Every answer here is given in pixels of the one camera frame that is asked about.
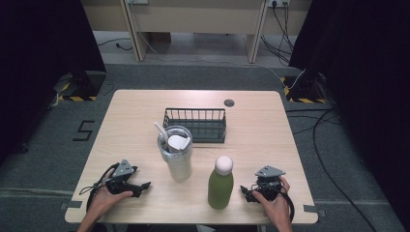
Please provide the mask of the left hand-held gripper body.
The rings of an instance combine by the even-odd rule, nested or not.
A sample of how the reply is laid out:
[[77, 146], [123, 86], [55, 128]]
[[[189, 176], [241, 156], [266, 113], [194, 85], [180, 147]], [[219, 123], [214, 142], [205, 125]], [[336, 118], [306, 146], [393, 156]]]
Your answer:
[[112, 194], [122, 193], [124, 191], [142, 191], [135, 185], [128, 183], [128, 179], [136, 171], [136, 166], [131, 166], [126, 159], [123, 159], [116, 165], [114, 171], [109, 175], [105, 186]]

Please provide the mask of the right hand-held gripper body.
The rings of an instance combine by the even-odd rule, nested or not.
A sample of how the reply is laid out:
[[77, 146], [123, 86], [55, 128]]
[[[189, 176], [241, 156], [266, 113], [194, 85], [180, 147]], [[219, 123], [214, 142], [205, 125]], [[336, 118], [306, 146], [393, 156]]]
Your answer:
[[256, 190], [267, 200], [275, 200], [282, 189], [280, 176], [283, 174], [284, 171], [271, 165], [262, 167], [255, 173]]

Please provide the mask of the green bottle with white cap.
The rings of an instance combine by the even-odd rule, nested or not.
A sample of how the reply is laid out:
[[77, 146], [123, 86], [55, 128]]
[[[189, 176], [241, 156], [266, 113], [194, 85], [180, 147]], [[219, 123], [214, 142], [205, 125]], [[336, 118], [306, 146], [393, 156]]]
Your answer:
[[227, 207], [234, 186], [232, 174], [233, 160], [229, 156], [219, 156], [208, 182], [208, 203], [216, 210]]

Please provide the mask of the white tumbler with straw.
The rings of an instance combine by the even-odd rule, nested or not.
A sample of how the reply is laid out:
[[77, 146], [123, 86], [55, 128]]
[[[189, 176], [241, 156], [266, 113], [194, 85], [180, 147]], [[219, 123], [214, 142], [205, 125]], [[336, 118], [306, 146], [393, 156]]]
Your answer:
[[186, 181], [191, 173], [191, 155], [193, 152], [192, 135], [182, 126], [163, 127], [155, 122], [160, 134], [157, 144], [162, 159], [166, 162], [171, 178], [176, 182]]

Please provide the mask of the dark wire basket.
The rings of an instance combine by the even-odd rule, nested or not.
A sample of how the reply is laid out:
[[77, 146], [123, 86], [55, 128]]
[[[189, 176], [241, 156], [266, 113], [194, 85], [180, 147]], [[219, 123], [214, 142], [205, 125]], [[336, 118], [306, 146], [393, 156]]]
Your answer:
[[164, 111], [162, 125], [188, 129], [194, 143], [223, 143], [226, 137], [224, 108], [175, 108]]

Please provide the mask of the person's right hand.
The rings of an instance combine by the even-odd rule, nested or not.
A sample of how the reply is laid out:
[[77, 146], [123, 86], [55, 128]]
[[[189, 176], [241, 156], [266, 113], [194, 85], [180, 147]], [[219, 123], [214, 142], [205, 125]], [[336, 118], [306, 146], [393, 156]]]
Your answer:
[[283, 193], [287, 193], [289, 191], [290, 186], [283, 177], [280, 177], [279, 179], [282, 183], [282, 189], [273, 201], [268, 201], [260, 192], [256, 190], [252, 192], [252, 195], [262, 205], [265, 215], [276, 227], [288, 226], [290, 224], [289, 205], [282, 195]]

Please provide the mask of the person's left hand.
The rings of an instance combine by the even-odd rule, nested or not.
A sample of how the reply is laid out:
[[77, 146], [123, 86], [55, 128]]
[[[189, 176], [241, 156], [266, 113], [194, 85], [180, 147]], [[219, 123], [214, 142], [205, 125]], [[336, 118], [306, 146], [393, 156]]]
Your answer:
[[98, 218], [107, 213], [120, 201], [132, 197], [131, 191], [124, 191], [118, 194], [112, 194], [105, 184], [100, 184], [96, 194], [93, 197], [92, 203], [88, 209], [89, 213], [94, 214]]

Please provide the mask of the black tape floor mark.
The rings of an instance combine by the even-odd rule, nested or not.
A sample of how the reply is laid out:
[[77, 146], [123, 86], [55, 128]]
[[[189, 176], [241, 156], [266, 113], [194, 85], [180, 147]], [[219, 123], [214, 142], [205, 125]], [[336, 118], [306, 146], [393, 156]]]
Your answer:
[[91, 129], [88, 129], [88, 126], [94, 123], [94, 120], [83, 120], [76, 131], [77, 137], [73, 141], [88, 141], [93, 133]]

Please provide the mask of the grey tape strip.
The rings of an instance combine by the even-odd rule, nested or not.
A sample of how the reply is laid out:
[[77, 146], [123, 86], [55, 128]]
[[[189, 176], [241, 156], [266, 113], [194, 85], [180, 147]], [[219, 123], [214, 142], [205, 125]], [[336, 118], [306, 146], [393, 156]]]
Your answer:
[[316, 213], [320, 218], [325, 218], [327, 216], [325, 210], [320, 210], [317, 206], [313, 205], [304, 205], [304, 212]]
[[68, 209], [71, 209], [71, 208], [79, 209], [79, 208], [81, 208], [82, 203], [83, 203], [82, 201], [63, 202], [60, 205], [60, 209], [61, 210], [68, 210]]

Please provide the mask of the black stand base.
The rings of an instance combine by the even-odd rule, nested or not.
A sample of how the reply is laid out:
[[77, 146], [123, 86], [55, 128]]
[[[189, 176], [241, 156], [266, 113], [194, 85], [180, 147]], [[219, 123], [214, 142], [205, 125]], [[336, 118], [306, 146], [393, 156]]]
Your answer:
[[57, 101], [94, 101], [106, 78], [105, 72], [86, 71], [82, 76], [63, 75], [54, 86]]
[[300, 81], [299, 76], [280, 79], [283, 92], [289, 102], [325, 103], [324, 94], [316, 81]]

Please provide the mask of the black curtain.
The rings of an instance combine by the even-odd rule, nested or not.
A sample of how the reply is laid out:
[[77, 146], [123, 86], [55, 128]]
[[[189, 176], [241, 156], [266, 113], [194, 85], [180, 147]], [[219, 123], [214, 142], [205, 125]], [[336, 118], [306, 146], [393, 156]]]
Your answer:
[[0, 165], [24, 142], [57, 80], [105, 66], [81, 0], [0, 0]]
[[311, 0], [290, 64], [325, 75], [354, 144], [410, 230], [410, 0]]

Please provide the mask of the beige desk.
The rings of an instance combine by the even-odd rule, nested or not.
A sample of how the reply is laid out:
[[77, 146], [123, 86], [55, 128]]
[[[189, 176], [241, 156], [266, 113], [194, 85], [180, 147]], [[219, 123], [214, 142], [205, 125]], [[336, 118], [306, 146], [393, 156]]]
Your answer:
[[95, 31], [131, 36], [135, 60], [144, 60], [151, 33], [234, 34], [245, 37], [248, 61], [256, 61], [260, 37], [296, 36], [312, 0], [269, 8], [268, 0], [80, 0]]

